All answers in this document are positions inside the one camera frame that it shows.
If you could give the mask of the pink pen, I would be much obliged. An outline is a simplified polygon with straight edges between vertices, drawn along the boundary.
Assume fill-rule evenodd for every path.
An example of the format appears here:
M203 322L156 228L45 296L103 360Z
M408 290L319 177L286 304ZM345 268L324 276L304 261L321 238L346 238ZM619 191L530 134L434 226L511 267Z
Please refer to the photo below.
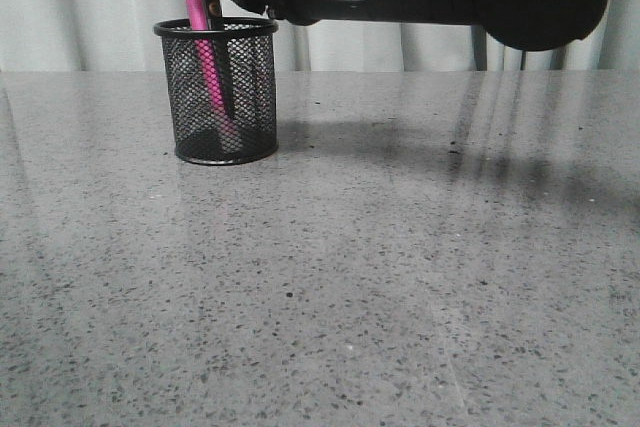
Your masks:
M209 23L203 0L185 0L185 4L191 30L194 32L207 31ZM197 39L196 48L211 101L211 109L215 126L218 129L221 148L225 154L231 154L241 146L241 135L226 110L214 49L208 39Z

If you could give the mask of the grey orange scissors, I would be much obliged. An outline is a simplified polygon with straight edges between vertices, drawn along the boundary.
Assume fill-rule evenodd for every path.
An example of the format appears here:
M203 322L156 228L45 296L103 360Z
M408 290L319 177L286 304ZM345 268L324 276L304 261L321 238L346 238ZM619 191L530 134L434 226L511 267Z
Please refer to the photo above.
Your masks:
M220 0L203 0L207 11L209 29L212 31L225 31L225 21ZM215 55L216 71L219 77L222 99L227 116L235 119L235 102L233 97L233 78L230 69L230 59L227 42L221 37L212 40Z

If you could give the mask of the black mesh pen holder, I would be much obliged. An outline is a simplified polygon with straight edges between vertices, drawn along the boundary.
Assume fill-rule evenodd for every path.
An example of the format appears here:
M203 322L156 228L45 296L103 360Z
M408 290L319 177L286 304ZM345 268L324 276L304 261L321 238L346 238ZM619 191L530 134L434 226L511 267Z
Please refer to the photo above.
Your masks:
M278 147L273 34L269 19L223 17L225 31L191 30L187 19L154 25L161 40L171 108L175 154L203 165L237 165L262 159ZM235 119L241 146L222 151L205 84L197 39L227 42L233 78Z

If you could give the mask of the grey curtain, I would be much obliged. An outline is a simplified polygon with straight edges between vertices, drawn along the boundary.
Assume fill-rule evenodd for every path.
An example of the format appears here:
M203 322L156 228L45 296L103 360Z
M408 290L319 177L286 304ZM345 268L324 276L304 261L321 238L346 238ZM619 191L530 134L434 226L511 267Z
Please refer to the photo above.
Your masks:
M159 71L159 21L184 0L1 0L1 67L18 71ZM610 0L585 40L548 52L506 47L478 27L324 21L281 23L280 71L637 70L639 0Z

